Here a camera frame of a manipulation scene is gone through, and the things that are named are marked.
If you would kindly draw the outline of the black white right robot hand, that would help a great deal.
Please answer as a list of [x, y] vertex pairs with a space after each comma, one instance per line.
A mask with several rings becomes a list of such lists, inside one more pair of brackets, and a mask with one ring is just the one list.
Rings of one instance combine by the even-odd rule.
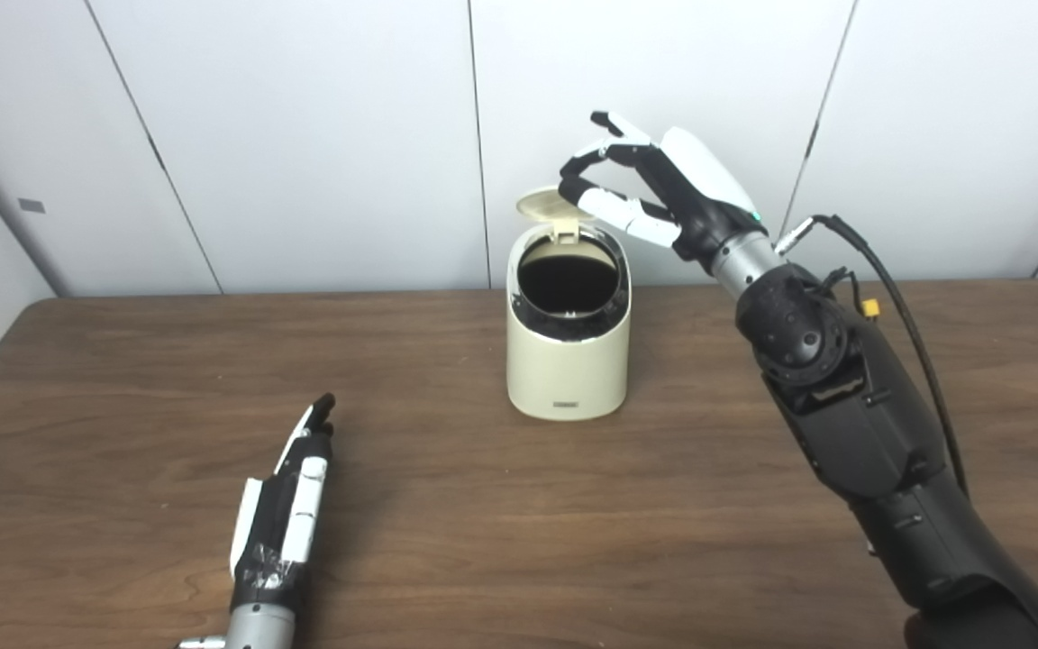
[[[566, 202], [631, 237], [671, 248], [707, 274], [729, 240], [765, 233], [749, 194], [692, 133], [674, 127], [655, 142], [611, 112], [595, 111], [590, 121], [609, 135], [559, 169]], [[634, 169], [659, 201], [627, 197], [585, 179], [590, 166], [603, 161]]]

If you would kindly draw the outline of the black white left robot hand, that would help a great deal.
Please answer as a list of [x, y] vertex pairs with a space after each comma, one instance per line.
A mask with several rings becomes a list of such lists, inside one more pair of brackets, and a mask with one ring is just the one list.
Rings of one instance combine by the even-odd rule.
[[244, 484], [236, 515], [230, 609], [276, 605], [299, 615], [312, 582], [318, 514], [332, 460], [334, 394], [306, 408], [276, 468]]

